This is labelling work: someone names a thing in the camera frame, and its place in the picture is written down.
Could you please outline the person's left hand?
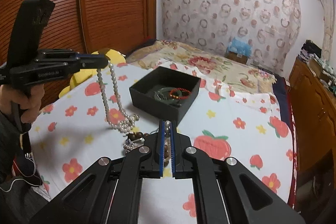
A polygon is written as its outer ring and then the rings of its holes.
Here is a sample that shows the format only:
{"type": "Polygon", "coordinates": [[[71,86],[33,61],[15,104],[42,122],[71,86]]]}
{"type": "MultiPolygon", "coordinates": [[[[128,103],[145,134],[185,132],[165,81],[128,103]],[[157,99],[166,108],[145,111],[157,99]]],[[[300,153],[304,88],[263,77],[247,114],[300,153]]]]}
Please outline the person's left hand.
{"type": "Polygon", "coordinates": [[[22,123],[33,123],[39,115],[42,98],[45,94],[44,85],[33,86],[28,98],[23,92],[9,85],[1,86],[1,112],[7,117],[12,116],[12,103],[18,104],[24,111],[21,115],[22,123]]]}

